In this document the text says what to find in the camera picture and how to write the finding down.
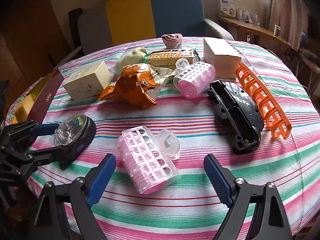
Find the cardboard box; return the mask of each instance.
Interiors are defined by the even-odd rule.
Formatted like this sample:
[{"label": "cardboard box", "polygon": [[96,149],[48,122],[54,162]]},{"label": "cardboard box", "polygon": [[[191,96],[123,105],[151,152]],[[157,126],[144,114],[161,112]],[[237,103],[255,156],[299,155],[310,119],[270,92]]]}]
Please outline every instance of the cardboard box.
[{"label": "cardboard box", "polygon": [[42,123],[52,99],[63,82],[63,76],[58,69],[44,77],[27,95],[18,103],[14,111],[14,119],[10,124],[33,120]]},{"label": "cardboard box", "polygon": [[97,62],[74,72],[63,84],[73,100],[96,95],[110,85],[112,76],[104,61]]},{"label": "cardboard box", "polygon": [[236,17],[236,5],[231,0],[218,0],[219,16]]},{"label": "cardboard box", "polygon": [[203,39],[204,59],[214,66],[216,78],[236,79],[236,69],[241,56],[227,41],[216,38]]}]

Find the green plush toy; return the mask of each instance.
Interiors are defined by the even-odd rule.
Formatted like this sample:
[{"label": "green plush toy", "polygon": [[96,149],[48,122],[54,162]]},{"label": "green plush toy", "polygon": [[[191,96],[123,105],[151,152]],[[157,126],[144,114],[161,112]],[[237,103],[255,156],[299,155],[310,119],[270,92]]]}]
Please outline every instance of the green plush toy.
[{"label": "green plush toy", "polygon": [[147,53],[147,50],[142,47],[123,54],[115,64],[116,74],[120,75],[124,66],[142,63],[142,59]]}]

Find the striped tablecloth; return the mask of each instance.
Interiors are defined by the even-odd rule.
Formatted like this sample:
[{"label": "striped tablecloth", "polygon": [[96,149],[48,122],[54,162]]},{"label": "striped tablecloth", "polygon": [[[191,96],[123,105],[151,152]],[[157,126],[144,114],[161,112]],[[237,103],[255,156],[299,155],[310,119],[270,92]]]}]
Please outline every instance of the striped tablecloth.
[{"label": "striped tablecloth", "polygon": [[[286,112],[292,124],[287,140],[271,140],[270,130],[264,128],[258,150],[235,156],[228,142],[232,130],[222,125],[205,94],[187,100],[175,87],[164,87],[155,107],[138,110],[96,98],[72,101],[61,86],[44,123],[61,122],[85,113],[96,122],[97,133],[91,145],[67,169],[60,169],[59,163],[39,167],[29,179],[30,188],[39,195],[47,181],[69,183],[85,176],[107,153],[112,153],[117,159],[116,171],[100,202],[92,207],[109,240],[212,239],[227,213],[203,169],[204,157],[214,154],[235,177],[258,185],[273,181],[284,202],[292,234],[297,233],[320,208],[319,113],[295,76],[276,57],[259,46],[239,41],[231,44]],[[123,44],[71,61],[60,71],[66,79],[74,71],[104,60],[113,72],[115,62],[124,52],[142,46],[149,52],[165,48],[161,39]],[[202,38],[184,38],[179,48],[196,48],[203,59]],[[154,134],[170,129],[181,144],[181,157],[174,162],[180,178],[150,195],[140,195],[134,188],[116,151],[121,131],[139,125],[146,125]],[[32,149],[50,147],[49,137],[39,137]],[[254,205],[250,204],[239,239],[245,238],[253,210]],[[69,204],[66,211],[71,227],[79,231]]]}]

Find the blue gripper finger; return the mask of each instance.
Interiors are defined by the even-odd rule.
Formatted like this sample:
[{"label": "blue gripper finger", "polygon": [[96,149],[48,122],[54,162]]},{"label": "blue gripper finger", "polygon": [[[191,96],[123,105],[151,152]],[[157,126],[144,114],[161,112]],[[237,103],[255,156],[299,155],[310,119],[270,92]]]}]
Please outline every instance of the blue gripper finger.
[{"label": "blue gripper finger", "polygon": [[50,123],[50,124],[40,124],[34,126],[30,133],[35,136],[41,136],[41,135],[51,135],[54,134],[54,131],[59,128],[58,123]]},{"label": "blue gripper finger", "polygon": [[87,204],[89,207],[92,207],[93,204],[99,202],[106,186],[111,179],[113,172],[116,169],[116,158],[112,154],[107,154],[106,157],[102,160],[98,167],[92,168],[97,169],[98,171],[95,178],[93,178],[90,186],[88,187],[88,198]]},{"label": "blue gripper finger", "polygon": [[233,205],[233,200],[231,198],[231,186],[223,177],[222,173],[219,171],[209,155],[204,158],[203,164],[204,170],[207,173],[221,203],[227,205],[228,208],[231,207]]}]

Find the orange plastic rack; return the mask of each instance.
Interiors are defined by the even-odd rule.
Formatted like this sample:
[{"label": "orange plastic rack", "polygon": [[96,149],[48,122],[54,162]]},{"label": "orange plastic rack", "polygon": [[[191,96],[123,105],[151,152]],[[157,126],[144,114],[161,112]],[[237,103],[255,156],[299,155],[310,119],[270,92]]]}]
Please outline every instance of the orange plastic rack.
[{"label": "orange plastic rack", "polygon": [[[292,129],[291,123],[269,89],[243,63],[239,64],[236,76],[242,88],[257,102],[259,111],[266,121],[267,128],[271,128],[272,138],[276,138],[281,134],[286,140]],[[268,109],[266,113],[263,111],[264,107]]]}]

